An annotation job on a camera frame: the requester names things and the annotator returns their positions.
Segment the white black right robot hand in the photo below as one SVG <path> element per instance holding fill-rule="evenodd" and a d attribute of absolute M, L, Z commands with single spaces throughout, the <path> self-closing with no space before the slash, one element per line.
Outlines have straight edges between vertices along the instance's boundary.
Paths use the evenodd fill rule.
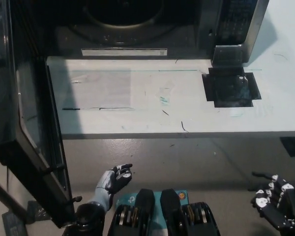
<path fill-rule="evenodd" d="M 252 176 L 268 180 L 249 189 L 255 192 L 252 207 L 281 235 L 295 236 L 295 187 L 277 174 L 252 172 Z"/>

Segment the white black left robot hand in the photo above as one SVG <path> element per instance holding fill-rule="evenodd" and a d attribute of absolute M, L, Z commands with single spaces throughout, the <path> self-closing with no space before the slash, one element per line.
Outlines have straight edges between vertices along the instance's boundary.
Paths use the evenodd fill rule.
<path fill-rule="evenodd" d="M 132 166 L 133 164 L 123 164 L 105 171 L 96 189 L 105 189 L 109 195 L 116 194 L 132 180 Z"/>

